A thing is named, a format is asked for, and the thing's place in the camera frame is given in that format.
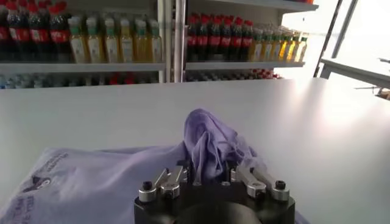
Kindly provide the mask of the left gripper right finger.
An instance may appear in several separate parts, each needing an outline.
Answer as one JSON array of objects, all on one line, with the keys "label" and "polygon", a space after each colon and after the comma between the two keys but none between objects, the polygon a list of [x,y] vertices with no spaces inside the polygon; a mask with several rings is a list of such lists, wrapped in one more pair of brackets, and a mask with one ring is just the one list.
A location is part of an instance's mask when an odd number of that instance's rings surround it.
[{"label": "left gripper right finger", "polygon": [[228,161],[225,197],[235,201],[289,201],[289,189],[283,180],[277,180],[261,170],[259,165],[245,166]]}]

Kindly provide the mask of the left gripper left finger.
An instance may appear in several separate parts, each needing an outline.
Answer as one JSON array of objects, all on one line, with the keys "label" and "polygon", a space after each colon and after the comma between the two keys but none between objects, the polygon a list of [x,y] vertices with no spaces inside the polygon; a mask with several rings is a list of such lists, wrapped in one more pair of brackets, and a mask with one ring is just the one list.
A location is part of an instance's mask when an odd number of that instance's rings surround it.
[{"label": "left gripper left finger", "polygon": [[153,181],[144,181],[138,190],[138,199],[142,203],[150,203],[159,195],[175,199],[180,195],[180,184],[191,179],[191,162],[180,160],[170,171],[164,168]]}]

